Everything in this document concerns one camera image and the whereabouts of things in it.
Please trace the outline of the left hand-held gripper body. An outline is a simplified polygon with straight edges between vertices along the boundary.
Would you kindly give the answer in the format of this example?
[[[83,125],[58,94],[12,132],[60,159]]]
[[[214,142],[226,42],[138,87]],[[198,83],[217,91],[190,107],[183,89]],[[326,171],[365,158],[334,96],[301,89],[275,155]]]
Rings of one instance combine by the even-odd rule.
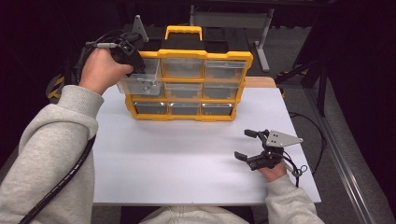
[[[111,50],[111,55],[117,63],[130,64],[130,56],[134,51],[139,51],[149,41],[141,17],[136,15],[133,24],[124,26],[124,31],[117,31],[107,37],[104,47]]]

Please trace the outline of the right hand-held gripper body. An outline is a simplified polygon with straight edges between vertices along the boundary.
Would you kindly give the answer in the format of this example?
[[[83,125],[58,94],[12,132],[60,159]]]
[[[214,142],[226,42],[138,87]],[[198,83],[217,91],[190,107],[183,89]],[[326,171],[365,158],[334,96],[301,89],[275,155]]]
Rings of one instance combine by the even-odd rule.
[[[262,131],[264,140],[262,141],[263,151],[260,155],[248,159],[248,166],[252,171],[264,167],[274,168],[284,158],[284,147],[300,144],[303,139],[278,131]]]

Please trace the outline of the large clear plastic drawer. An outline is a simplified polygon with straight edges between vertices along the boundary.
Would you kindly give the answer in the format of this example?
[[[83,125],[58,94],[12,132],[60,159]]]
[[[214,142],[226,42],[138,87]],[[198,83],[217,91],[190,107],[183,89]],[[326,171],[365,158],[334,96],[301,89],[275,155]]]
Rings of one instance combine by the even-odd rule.
[[[145,59],[145,74],[132,73],[123,77],[118,83],[120,93],[136,95],[159,95],[163,86],[161,82],[161,66],[159,59]],[[143,88],[150,86],[150,92]]]

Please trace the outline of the person's right hand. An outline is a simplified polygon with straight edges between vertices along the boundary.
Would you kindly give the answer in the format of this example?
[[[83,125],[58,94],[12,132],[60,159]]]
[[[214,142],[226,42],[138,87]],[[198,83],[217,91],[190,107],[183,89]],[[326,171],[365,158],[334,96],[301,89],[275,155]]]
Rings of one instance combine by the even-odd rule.
[[[266,178],[267,181],[273,182],[287,173],[285,162],[280,162],[274,168],[261,168],[259,172]]]

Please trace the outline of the person's left hand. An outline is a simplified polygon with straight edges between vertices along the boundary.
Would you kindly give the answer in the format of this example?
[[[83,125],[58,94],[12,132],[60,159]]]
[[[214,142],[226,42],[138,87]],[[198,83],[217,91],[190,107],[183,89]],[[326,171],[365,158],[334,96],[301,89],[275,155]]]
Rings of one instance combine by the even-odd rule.
[[[79,86],[102,95],[133,70],[129,64],[116,63],[109,49],[95,49],[83,66]]]

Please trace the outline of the set of small clear drawers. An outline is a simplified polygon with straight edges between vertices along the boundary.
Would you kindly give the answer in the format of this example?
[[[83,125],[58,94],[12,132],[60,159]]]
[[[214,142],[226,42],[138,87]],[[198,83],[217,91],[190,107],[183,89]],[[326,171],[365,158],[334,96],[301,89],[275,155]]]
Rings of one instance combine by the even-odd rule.
[[[156,95],[132,94],[128,109],[136,119],[235,118],[248,68],[246,61],[168,58],[160,60]]]

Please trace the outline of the yellow drawer organizer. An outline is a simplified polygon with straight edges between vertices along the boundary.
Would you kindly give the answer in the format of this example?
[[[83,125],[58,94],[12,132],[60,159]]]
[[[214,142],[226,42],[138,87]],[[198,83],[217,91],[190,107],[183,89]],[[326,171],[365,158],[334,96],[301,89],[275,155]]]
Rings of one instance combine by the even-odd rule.
[[[253,61],[245,32],[238,28],[169,26],[162,37],[152,37],[140,54],[144,60],[193,58],[246,61],[247,71]],[[244,75],[245,85],[247,71]],[[127,97],[130,95],[125,94],[127,109]]]

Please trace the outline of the black tripod legs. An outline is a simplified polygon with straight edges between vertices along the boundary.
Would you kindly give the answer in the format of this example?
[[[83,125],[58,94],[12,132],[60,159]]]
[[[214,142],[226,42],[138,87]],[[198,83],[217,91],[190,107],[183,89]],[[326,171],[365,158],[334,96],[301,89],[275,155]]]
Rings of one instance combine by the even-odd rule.
[[[301,81],[301,85],[305,89],[312,89],[314,84],[318,82],[317,109],[319,114],[325,116],[325,95],[327,87],[328,69],[326,67],[327,60],[319,58],[308,63],[301,64],[289,72],[280,72],[275,79],[276,84],[280,84],[289,78],[295,77],[302,72],[306,72]]]
[[[68,56],[64,60],[64,84],[77,85],[80,81],[81,69],[80,57],[77,55]]]

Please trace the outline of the person's torso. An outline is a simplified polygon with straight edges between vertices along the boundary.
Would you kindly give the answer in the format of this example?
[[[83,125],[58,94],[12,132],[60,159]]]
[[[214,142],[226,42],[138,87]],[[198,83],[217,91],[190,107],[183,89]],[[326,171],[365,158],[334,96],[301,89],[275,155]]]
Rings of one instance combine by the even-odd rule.
[[[138,224],[249,224],[240,216],[217,206],[164,206]]]

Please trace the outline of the yellow black hazard tape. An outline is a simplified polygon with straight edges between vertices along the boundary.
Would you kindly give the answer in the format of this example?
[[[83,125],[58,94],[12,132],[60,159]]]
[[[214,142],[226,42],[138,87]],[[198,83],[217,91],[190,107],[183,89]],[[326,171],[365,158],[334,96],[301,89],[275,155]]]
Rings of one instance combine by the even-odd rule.
[[[46,95],[50,100],[59,99],[62,94],[62,88],[64,86],[64,76],[58,75],[54,77],[46,89]]]

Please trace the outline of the grey metal stand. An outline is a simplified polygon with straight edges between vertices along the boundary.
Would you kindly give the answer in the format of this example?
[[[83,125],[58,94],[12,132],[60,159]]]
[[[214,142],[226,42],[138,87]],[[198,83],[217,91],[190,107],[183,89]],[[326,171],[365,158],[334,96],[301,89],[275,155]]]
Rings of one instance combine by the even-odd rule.
[[[191,5],[190,25],[260,29],[262,31],[261,39],[254,42],[254,47],[262,71],[268,73],[270,67],[264,53],[264,43],[270,29],[274,12],[275,10],[273,8],[268,9],[264,13],[203,12],[198,10],[198,6]]]

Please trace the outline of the aluminium frame rail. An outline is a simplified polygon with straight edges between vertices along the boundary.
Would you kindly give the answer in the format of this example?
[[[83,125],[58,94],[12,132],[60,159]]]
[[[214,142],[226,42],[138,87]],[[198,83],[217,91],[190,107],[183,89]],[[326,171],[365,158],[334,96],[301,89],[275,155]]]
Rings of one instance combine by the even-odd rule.
[[[361,224],[377,224],[375,218],[368,208],[367,202],[364,200],[361,189],[358,182],[353,175],[346,159],[341,154],[339,146],[336,143],[335,136],[332,132],[329,122],[325,117],[322,117],[318,110],[318,100],[315,92],[311,89],[304,89],[304,94],[315,114],[315,118],[318,120],[318,126],[321,128],[324,136],[328,141],[330,154],[332,160],[337,169],[338,174],[341,177],[343,185],[346,189],[346,193],[349,200],[354,207],[355,213]]]

